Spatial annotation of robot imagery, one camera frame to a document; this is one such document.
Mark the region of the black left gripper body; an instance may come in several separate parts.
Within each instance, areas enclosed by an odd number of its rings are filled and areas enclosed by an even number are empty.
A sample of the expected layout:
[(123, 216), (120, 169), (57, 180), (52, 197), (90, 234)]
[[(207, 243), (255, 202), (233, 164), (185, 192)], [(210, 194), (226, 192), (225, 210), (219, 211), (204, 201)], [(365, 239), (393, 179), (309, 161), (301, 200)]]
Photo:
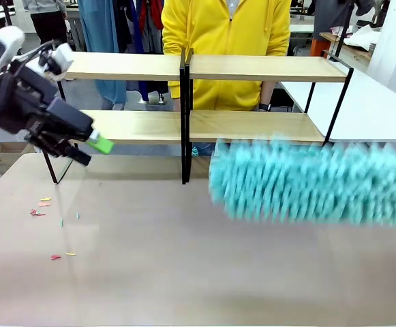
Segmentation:
[(58, 97), (48, 105), (24, 100), (23, 113), (29, 132), (26, 140), (36, 145), (85, 142), (93, 132), (93, 119)]

